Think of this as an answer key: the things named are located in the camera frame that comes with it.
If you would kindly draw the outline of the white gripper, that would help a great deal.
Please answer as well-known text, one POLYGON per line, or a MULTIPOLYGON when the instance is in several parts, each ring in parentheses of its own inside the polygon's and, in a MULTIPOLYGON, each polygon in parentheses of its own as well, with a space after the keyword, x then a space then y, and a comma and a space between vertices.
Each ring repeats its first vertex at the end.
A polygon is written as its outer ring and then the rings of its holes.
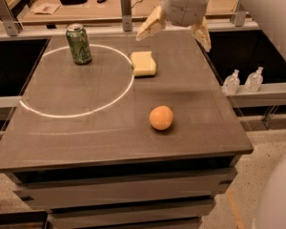
POLYGON ((212 48, 205 14, 209 0, 162 0, 139 27, 136 40, 155 35, 166 27, 165 18, 175 26, 192 26, 194 38, 206 52, 212 48))

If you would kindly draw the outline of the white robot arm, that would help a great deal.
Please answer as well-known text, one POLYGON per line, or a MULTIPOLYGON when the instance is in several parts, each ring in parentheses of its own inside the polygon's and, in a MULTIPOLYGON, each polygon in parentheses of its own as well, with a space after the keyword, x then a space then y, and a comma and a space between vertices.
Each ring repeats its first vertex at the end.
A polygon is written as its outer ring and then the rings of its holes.
MULTIPOLYGON (((191 27, 205 50, 211 39, 205 22, 209 0, 162 0, 139 28, 142 40, 165 29, 165 23, 191 27)), ((238 0, 286 60, 286 0, 238 0)), ((286 154, 274 168, 261 195, 252 229, 286 229, 286 154)))

